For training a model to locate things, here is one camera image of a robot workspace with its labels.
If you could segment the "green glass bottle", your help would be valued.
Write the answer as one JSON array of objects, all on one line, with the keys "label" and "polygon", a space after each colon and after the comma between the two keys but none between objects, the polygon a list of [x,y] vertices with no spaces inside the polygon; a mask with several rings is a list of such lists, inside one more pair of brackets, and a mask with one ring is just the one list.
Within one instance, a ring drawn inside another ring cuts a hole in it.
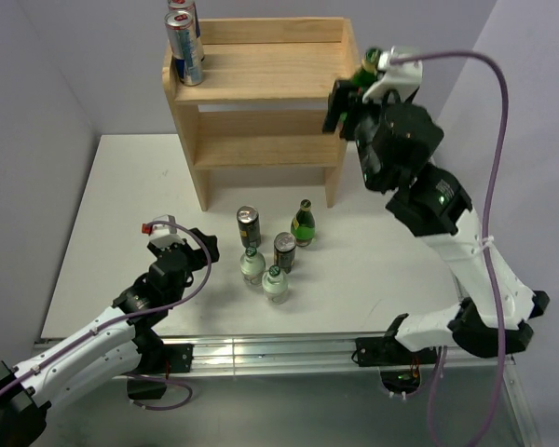
[{"label": "green glass bottle", "polygon": [[316,223],[311,211],[311,205],[312,203],[309,199],[303,199],[291,223],[291,233],[298,247],[310,245],[316,235]]},{"label": "green glass bottle", "polygon": [[379,60],[383,52],[380,47],[369,47],[365,51],[360,67],[350,78],[351,83],[358,89],[368,89],[384,74],[384,71],[379,69]]}]

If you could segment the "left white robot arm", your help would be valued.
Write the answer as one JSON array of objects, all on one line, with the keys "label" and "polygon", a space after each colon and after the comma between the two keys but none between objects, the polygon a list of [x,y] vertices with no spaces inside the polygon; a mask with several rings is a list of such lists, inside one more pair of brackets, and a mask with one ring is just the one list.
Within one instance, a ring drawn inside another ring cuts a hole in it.
[{"label": "left white robot arm", "polygon": [[47,426],[48,413],[101,383],[163,360],[153,328],[175,306],[195,272],[209,274],[220,254],[215,236],[177,223],[146,223],[155,261],[90,324],[47,351],[15,366],[0,361],[0,446],[29,446]]}]

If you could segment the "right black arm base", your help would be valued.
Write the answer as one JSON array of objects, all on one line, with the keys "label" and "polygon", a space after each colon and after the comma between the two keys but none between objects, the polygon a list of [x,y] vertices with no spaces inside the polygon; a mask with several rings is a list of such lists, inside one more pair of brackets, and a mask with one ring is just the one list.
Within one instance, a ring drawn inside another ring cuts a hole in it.
[{"label": "right black arm base", "polygon": [[361,368],[377,368],[384,392],[391,399],[406,400],[429,387],[437,375],[441,351],[411,352],[392,336],[359,337],[350,359]]}]

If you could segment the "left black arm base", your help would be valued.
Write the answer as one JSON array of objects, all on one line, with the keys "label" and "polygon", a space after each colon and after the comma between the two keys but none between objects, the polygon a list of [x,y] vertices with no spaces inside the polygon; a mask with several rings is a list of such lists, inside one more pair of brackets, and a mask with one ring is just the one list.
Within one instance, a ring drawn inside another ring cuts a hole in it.
[{"label": "left black arm base", "polygon": [[[184,407],[194,395],[193,388],[174,377],[175,373],[191,371],[194,354],[192,344],[163,344],[143,356],[139,366],[124,373],[127,377],[127,396],[130,404],[144,411],[166,412]],[[149,404],[149,400],[160,400],[169,387],[177,386],[186,396],[171,405]]]}]

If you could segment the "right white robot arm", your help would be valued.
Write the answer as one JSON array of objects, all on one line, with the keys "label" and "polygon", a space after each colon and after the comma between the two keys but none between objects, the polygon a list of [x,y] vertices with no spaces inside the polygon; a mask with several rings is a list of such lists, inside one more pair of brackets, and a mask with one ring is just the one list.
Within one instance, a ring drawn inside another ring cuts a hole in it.
[{"label": "right white robot arm", "polygon": [[443,130],[427,110],[395,89],[369,102],[362,93],[354,82],[336,80],[323,132],[355,143],[365,187],[392,192],[387,210],[439,255],[468,295],[441,311],[399,315],[374,346],[357,347],[359,361],[373,356],[395,364],[414,355],[432,361],[432,348],[450,345],[483,359],[525,351],[534,334],[528,321],[544,314],[549,296],[513,274],[483,235],[461,183],[431,163]]}]

